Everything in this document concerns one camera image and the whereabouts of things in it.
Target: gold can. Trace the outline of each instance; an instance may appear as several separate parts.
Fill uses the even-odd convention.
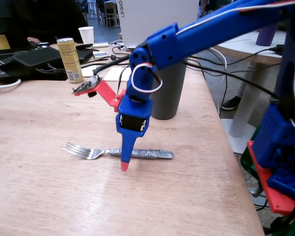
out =
[[[82,82],[84,79],[73,38],[58,39],[57,44],[69,82],[72,84]]]

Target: gray cylinder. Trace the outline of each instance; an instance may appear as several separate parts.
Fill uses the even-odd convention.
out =
[[[159,91],[152,93],[150,96],[153,101],[153,118],[171,119],[176,115],[185,73],[186,65],[183,63],[177,63],[156,72],[163,80],[163,86]],[[153,88],[158,86],[159,83],[155,80]]]

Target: laptop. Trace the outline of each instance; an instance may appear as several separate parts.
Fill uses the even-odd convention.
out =
[[[135,48],[174,22],[181,28],[196,21],[199,11],[199,0],[118,0],[117,5],[127,48]]]

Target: white paper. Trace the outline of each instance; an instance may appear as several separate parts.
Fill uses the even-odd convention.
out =
[[[91,77],[93,76],[93,70],[96,69],[96,65],[91,65],[85,68],[82,68],[83,77]]]
[[[122,72],[122,70],[124,69],[124,67],[112,67],[107,75],[105,76],[104,80],[105,81],[118,81],[118,78]],[[131,74],[131,68],[127,68],[124,70],[122,77],[121,77],[121,81],[122,82],[127,82],[129,80]]]

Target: black shoe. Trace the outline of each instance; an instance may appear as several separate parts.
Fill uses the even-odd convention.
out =
[[[235,96],[231,100],[224,102],[222,104],[222,109],[226,111],[234,110],[238,107],[240,100],[240,97]]]

